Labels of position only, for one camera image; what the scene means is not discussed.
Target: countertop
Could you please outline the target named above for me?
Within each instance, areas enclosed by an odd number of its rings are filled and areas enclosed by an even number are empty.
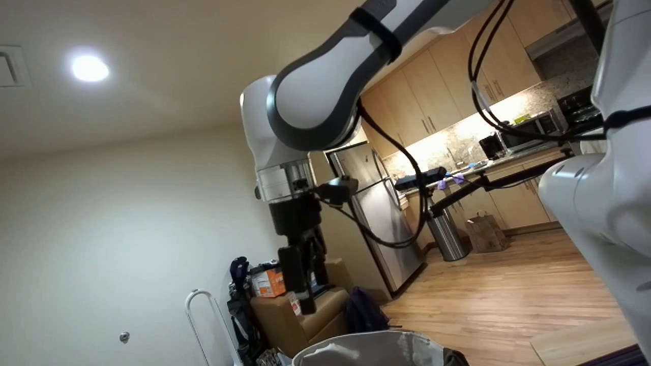
[[[533,156],[549,152],[549,150],[565,150],[565,148],[570,148],[570,147],[565,147],[565,145],[559,147],[556,142],[537,145],[537,147],[521,150],[521,152],[506,154],[506,156],[501,156],[497,160],[482,160],[482,163],[478,163],[478,167],[465,167],[465,169],[449,171],[446,178],[427,182],[427,190],[436,187],[440,182],[453,182],[456,178],[467,181],[467,178],[472,178],[475,174],[482,174],[482,173],[487,173],[492,169],[506,167],[510,163],[521,163],[524,159],[533,159]],[[416,187],[400,190],[403,196],[415,196],[416,192],[419,192]]]

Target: stainless steel refrigerator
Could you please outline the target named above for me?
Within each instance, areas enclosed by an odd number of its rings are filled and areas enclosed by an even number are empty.
[[[412,236],[391,174],[367,142],[329,150],[324,156],[338,177],[358,178],[358,193],[352,198],[349,209],[373,236],[386,242],[400,242]],[[388,248],[364,231],[361,236],[391,293],[400,291],[424,264],[415,242],[406,248]]]

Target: wooden floor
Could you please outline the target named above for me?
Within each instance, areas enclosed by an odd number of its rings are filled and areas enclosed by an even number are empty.
[[[517,236],[505,253],[472,253],[460,262],[431,251],[427,269],[383,314],[473,366],[540,364],[533,335],[619,318],[559,230]]]

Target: ceiling light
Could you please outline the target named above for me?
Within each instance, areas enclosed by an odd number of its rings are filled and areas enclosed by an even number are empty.
[[[75,54],[70,62],[70,73],[79,81],[98,83],[110,75],[110,70],[98,54]]]

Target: ceiling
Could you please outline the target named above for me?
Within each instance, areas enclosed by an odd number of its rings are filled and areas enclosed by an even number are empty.
[[[244,86],[318,45],[358,4],[0,0],[0,46],[18,46],[27,75],[0,88],[0,159],[237,125]],[[70,78],[79,49],[105,57],[107,81]]]

